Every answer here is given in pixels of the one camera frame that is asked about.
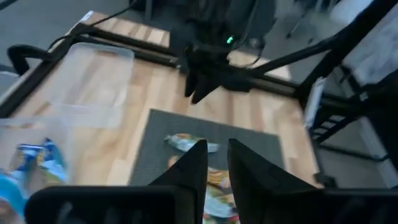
gray mat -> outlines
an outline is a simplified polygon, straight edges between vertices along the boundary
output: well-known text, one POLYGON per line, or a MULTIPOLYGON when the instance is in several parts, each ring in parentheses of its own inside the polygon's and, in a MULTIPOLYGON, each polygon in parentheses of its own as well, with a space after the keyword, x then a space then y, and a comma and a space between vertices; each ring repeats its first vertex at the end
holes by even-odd
POLYGON ((283 168, 279 138, 275 135, 151 110, 130 185, 149 184, 167 169, 168 161, 172 156, 183 155, 183 152, 164 142, 164 137, 177 133, 188 133, 221 144, 218 152, 209 154, 209 166, 215 169, 228 169, 229 138, 238 139, 261 156, 283 168))

gray carpet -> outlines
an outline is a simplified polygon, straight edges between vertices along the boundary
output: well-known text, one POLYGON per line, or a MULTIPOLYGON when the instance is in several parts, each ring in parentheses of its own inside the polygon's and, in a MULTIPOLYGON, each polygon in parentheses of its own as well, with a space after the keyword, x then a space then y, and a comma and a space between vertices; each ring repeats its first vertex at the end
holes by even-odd
POLYGON ((183 155, 183 152, 164 142, 164 137, 177 133, 188 133, 221 144, 218 152, 209 154, 209 166, 215 169, 228 169, 229 138, 238 139, 259 155, 283 168, 279 138, 275 135, 151 110, 130 185, 149 184, 167 169, 172 156, 183 155))

wooden table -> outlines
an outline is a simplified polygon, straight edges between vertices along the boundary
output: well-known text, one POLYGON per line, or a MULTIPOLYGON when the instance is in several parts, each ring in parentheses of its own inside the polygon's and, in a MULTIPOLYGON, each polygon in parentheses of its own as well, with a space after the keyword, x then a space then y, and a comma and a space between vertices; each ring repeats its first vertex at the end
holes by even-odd
MULTIPOLYGON (((104 17, 93 13, 84 22, 91 24, 104 17)), ((98 27, 163 46, 169 44, 167 31, 122 19, 110 19, 98 27)), ((230 58, 235 64, 244 65, 255 57, 232 52, 230 58)), ((266 61, 262 59, 257 65, 266 61)), ((276 77, 290 78, 287 67, 270 73, 276 77)), ((119 129, 73 128, 75 184, 126 185, 134 168, 149 111, 155 108, 278 135, 285 169, 316 185, 313 174, 318 172, 317 163, 302 124, 302 111, 295 100, 259 90, 244 94, 218 88, 199 104, 191 105, 190 99, 183 96, 185 79, 176 69, 135 59, 133 74, 123 123, 119 129)), ((30 72, 27 72, 0 102, 29 75, 30 72)), ((51 89, 55 76, 56 72, 49 75, 15 112, 14 117, 52 114, 53 109, 45 95, 51 89)))

green led light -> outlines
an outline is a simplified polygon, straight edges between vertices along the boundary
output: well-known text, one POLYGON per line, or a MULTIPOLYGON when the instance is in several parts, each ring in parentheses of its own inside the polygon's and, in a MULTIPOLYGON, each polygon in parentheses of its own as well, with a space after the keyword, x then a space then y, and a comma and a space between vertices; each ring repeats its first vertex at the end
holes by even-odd
POLYGON ((230 43, 232 42, 233 39, 234 39, 233 37, 229 37, 228 40, 226 40, 226 43, 227 43, 227 44, 230 44, 230 43))

plastic bin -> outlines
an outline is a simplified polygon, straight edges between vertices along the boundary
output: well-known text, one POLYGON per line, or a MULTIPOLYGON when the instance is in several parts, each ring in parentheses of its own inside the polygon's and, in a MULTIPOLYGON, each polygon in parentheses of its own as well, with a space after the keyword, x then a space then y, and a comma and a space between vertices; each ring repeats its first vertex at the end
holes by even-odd
MULTIPOLYGON (((0 168, 10 169, 15 159, 16 148, 21 143, 42 144, 45 138, 50 138, 61 150, 67 166, 69 183, 74 178, 74 153, 70 127, 61 118, 56 117, 33 117, 33 118, 11 118, 0 119, 0 168)), ((25 187, 28 195, 44 188, 44 179, 36 164, 27 178, 25 187)), ((20 223, 17 217, 6 220, 6 223, 20 223)))
POLYGON ((134 52, 98 44, 71 46, 54 71, 49 101, 72 125, 115 128, 123 119, 134 52))

